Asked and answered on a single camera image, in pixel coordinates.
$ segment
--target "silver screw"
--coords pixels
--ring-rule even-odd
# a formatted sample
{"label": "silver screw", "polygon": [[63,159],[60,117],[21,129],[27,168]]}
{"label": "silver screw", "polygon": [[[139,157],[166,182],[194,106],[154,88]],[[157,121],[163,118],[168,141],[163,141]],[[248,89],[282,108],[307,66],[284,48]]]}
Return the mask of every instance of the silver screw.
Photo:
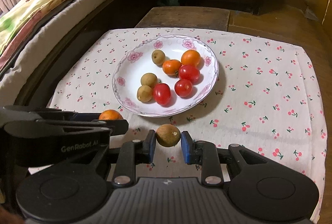
{"label": "silver screw", "polygon": [[207,182],[210,185],[216,185],[221,182],[221,178],[218,176],[208,176],[205,178],[205,182]]}
{"label": "silver screw", "polygon": [[130,178],[126,175],[121,175],[118,177],[115,177],[114,182],[118,185],[124,185],[130,182]]}

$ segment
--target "logo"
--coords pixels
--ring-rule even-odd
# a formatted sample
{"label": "logo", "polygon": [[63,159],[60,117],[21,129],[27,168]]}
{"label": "logo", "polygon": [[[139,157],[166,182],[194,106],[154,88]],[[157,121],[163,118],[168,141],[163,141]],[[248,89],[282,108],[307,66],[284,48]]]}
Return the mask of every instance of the logo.
{"label": "logo", "polygon": [[75,145],[72,145],[72,146],[62,146],[61,147],[61,152],[66,153],[66,152],[70,152],[70,151],[73,151],[73,150],[89,148],[89,147],[95,146],[97,144],[98,144],[98,140],[94,140],[93,143],[91,141],[91,142],[86,143],[86,144],[82,143],[82,144],[75,144]]}

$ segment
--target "wooden floor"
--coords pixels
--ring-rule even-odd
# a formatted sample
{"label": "wooden floor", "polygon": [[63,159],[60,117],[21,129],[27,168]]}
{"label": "wooden floor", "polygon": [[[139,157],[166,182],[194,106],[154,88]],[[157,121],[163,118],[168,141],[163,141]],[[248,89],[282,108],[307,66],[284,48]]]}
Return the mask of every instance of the wooden floor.
{"label": "wooden floor", "polygon": [[[142,22],[145,22],[144,26],[149,23],[152,27],[160,26],[160,24],[155,26],[153,19],[143,19]],[[172,23],[170,17],[165,22],[164,26],[177,27]],[[209,25],[210,20],[200,22],[211,26],[211,24]],[[181,27],[192,27],[191,21],[189,24],[184,22]],[[302,11],[297,8],[269,4],[262,7],[259,16],[231,10],[228,31],[260,36],[303,47],[314,66],[323,100],[327,131],[332,134],[332,70],[330,67],[332,65],[332,42],[318,22],[306,19]],[[332,153],[329,151],[332,139],[328,138],[327,143],[325,191],[318,224],[332,223]]]}

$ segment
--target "orange fruit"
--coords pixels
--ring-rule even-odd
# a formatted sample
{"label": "orange fruit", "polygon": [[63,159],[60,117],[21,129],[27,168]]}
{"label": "orange fruit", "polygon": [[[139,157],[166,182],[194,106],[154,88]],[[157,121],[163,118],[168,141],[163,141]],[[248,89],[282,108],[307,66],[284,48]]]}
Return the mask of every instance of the orange fruit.
{"label": "orange fruit", "polygon": [[183,65],[192,65],[197,67],[200,63],[200,54],[195,50],[187,50],[182,54],[181,63]]}
{"label": "orange fruit", "polygon": [[167,60],[163,63],[163,71],[169,76],[177,77],[182,66],[179,60]]}
{"label": "orange fruit", "polygon": [[106,110],[99,115],[99,120],[123,120],[120,113],[115,110]]}

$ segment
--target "plate rim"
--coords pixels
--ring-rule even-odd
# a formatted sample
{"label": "plate rim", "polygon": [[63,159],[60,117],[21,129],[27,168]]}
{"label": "plate rim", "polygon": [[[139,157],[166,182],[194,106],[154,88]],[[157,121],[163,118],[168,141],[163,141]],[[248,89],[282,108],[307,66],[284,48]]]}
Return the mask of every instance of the plate rim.
{"label": "plate rim", "polygon": [[[117,86],[116,86],[115,75],[116,75],[116,73],[118,73],[118,70],[119,70],[121,64],[126,60],[126,58],[128,57],[128,54],[129,54],[130,52],[132,52],[132,51],[134,51],[135,49],[140,48],[140,47],[142,47],[143,45],[146,45],[146,44],[148,44],[148,43],[150,43],[150,42],[152,42],[152,41],[155,41],[155,40],[157,40],[157,39],[159,39],[159,38],[161,38],[161,37],[163,37],[163,38],[171,38],[171,37],[190,38],[190,39],[193,39],[194,41],[197,41],[198,44],[203,45],[206,49],[208,49],[208,51],[211,53],[211,55],[215,58],[215,65],[216,65],[215,75],[214,75],[213,80],[212,80],[212,82],[211,82],[211,84],[210,84],[210,85],[211,85],[211,86],[210,86],[210,90],[208,90],[208,91],[206,91],[205,93],[203,93],[203,96],[202,96],[202,97],[200,98],[200,100],[197,101],[195,104],[185,106],[185,107],[182,108],[182,109],[179,109],[179,110],[177,110],[177,111],[175,111],[175,112],[173,112],[173,113],[169,113],[169,114],[166,114],[166,115],[160,115],[160,114],[159,114],[159,115],[151,115],[150,113],[149,113],[149,114],[146,114],[146,113],[140,113],[140,112],[137,112],[137,111],[131,109],[130,107],[125,107],[125,106],[123,105],[123,103],[120,102],[120,100],[119,100],[120,97],[119,97],[118,92],[117,92],[117,90],[116,90]],[[125,55],[121,58],[121,60],[119,61],[119,63],[117,64],[117,66],[116,66],[116,68],[115,68],[115,70],[114,70],[114,72],[113,72],[113,76],[112,76],[112,89],[113,89],[113,93],[114,93],[114,96],[115,96],[116,100],[119,102],[119,104],[120,104],[121,106],[123,106],[123,107],[124,107],[125,109],[127,109],[128,111],[130,111],[130,112],[132,112],[132,113],[134,113],[134,114],[140,115],[140,116],[142,116],[142,117],[149,117],[149,118],[162,118],[162,117],[173,116],[173,115],[176,115],[176,114],[179,114],[179,113],[185,112],[185,111],[187,111],[187,110],[193,108],[194,106],[198,105],[198,104],[199,104],[201,101],[203,101],[203,100],[209,95],[209,93],[212,91],[212,89],[214,88],[214,86],[215,86],[215,84],[216,84],[216,82],[217,82],[218,76],[219,76],[219,61],[218,61],[218,59],[217,59],[217,57],[216,57],[214,51],[213,51],[213,50],[212,50],[212,49],[211,49],[206,43],[204,43],[203,41],[201,41],[201,40],[199,40],[199,39],[196,39],[196,38],[191,37],[191,36],[186,36],[186,35],[160,35],[160,36],[158,36],[158,37],[156,37],[156,38],[149,39],[149,40],[147,40],[147,41],[144,41],[144,42],[140,43],[140,44],[137,45],[135,48],[133,48],[132,50],[128,51],[127,54],[125,54]]]}

